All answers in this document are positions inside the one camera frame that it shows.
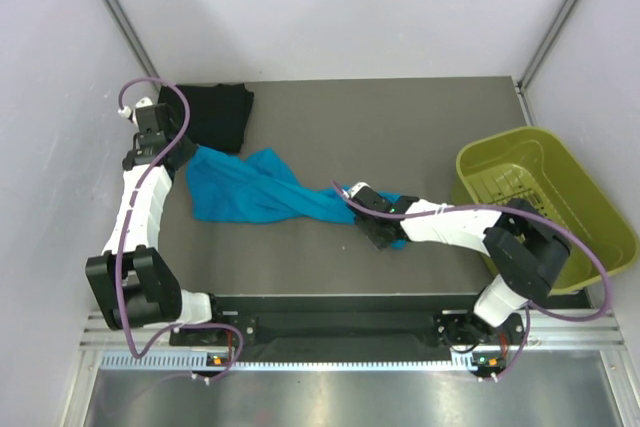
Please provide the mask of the blue t-shirt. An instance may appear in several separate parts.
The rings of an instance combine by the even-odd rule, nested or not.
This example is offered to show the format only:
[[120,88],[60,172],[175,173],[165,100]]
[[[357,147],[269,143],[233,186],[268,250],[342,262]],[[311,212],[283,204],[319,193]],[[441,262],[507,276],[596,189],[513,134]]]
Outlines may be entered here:
[[199,221],[260,225],[305,217],[355,223],[337,192],[303,186],[269,148],[241,159],[200,147],[187,165],[186,181]]

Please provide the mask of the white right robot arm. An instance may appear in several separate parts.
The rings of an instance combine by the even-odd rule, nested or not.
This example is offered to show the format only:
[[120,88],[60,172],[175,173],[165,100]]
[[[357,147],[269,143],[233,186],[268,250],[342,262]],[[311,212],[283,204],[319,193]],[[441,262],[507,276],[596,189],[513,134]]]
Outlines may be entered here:
[[490,259],[497,274],[464,320],[468,334],[481,343],[498,336],[508,317],[528,302],[546,299],[570,257],[564,236],[527,217],[485,209],[456,211],[411,196],[390,201],[363,182],[345,195],[356,225],[378,249],[398,241],[433,242]]

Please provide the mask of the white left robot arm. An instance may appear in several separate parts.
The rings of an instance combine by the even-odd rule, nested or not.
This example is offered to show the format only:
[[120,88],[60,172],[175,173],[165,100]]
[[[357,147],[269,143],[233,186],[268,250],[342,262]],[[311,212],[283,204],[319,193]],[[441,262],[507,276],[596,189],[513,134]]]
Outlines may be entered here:
[[226,334],[225,317],[214,311],[206,293],[193,293],[179,282],[158,252],[164,203],[176,172],[195,154],[188,138],[179,140],[156,166],[153,159],[179,132],[180,115],[165,103],[144,97],[121,115],[133,121],[138,132],[123,159],[124,190],[114,229],[103,251],[87,260],[85,274],[107,326],[122,328],[116,295],[116,254],[123,242],[121,281],[129,326],[192,324],[205,343],[216,343]]

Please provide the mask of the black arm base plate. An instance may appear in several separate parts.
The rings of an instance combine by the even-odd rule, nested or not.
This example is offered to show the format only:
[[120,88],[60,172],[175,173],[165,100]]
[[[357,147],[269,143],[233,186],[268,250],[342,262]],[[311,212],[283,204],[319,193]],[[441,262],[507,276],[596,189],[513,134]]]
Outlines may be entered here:
[[[473,295],[316,295],[316,296],[219,296],[217,321],[235,326],[240,320],[266,328],[266,338],[375,337],[390,334],[424,336],[440,328],[438,338],[449,347],[476,347],[512,333],[512,314],[496,332],[478,341],[464,325],[465,315],[476,301]],[[209,329],[182,330],[180,346],[216,345],[224,332]]]

